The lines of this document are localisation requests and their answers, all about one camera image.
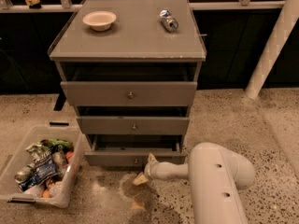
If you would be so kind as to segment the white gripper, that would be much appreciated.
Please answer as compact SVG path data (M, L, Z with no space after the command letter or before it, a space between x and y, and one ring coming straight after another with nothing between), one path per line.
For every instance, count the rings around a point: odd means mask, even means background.
M139 186L148 182L149 180L158 179L160 174L158 172L159 162L156 157L150 153L148 156L148 164L145 166L144 173L140 173L134 180L133 184Z

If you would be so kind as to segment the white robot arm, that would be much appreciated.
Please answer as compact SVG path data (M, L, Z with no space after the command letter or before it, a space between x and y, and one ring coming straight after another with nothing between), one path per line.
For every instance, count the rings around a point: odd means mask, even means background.
M184 164L157 161L149 154L145 169L133 181L189 181L194 224L249 224L238 192L250 187L255 169L246 157L214 143L200 143Z

